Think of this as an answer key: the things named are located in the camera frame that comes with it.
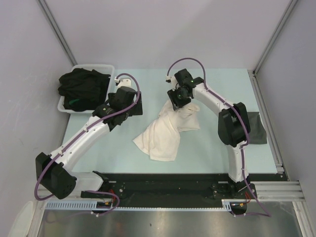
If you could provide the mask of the white plastic basket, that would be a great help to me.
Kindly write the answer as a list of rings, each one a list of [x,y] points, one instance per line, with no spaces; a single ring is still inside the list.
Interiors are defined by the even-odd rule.
[[[111,78],[110,78],[110,83],[109,83],[109,88],[108,88],[108,92],[107,92],[107,96],[106,96],[106,100],[108,99],[108,93],[111,93],[112,90],[114,89],[114,72],[115,72],[115,68],[114,66],[112,65],[105,65],[105,64],[82,64],[82,65],[75,65],[73,68],[72,68],[72,71],[76,68],[83,68],[83,69],[86,69],[86,70],[97,70],[103,74],[110,74],[111,75]],[[66,112],[66,113],[69,113],[69,114],[73,114],[73,113],[81,113],[81,114],[91,114],[93,112],[93,110],[87,110],[87,111],[83,111],[83,112],[75,112],[75,111],[72,111],[72,110],[66,110],[64,109],[64,106],[63,106],[63,103],[64,103],[64,97],[61,96],[60,100],[59,100],[59,103],[58,103],[58,110],[60,112]]]

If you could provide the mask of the white floral t-shirt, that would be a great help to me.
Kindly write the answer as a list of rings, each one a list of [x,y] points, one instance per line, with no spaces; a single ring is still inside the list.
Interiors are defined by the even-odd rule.
[[[173,110],[171,101],[167,100],[158,118],[133,142],[151,160],[175,161],[180,144],[180,132],[200,129],[197,118],[199,111],[200,107],[194,103]]]

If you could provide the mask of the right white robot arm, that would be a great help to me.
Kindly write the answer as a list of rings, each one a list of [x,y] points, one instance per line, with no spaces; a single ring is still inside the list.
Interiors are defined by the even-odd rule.
[[[167,94],[173,110],[183,108],[196,99],[218,117],[218,136],[228,150],[228,175],[232,182],[228,185],[228,193],[233,198],[241,197],[248,177],[243,148],[249,144],[251,131],[246,106],[242,102],[228,102],[207,87],[204,79],[193,78],[186,69],[174,76],[167,75],[165,81],[172,85]]]

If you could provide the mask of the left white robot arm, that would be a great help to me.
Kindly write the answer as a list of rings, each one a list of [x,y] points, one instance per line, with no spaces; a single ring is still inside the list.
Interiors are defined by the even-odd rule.
[[[35,160],[37,185],[44,186],[52,196],[64,199],[73,191],[92,191],[102,198],[109,185],[100,172],[73,172],[79,159],[102,136],[109,134],[128,117],[142,115],[141,92],[121,86],[110,93],[108,100],[97,107],[86,124],[64,145],[50,154],[40,153]]]

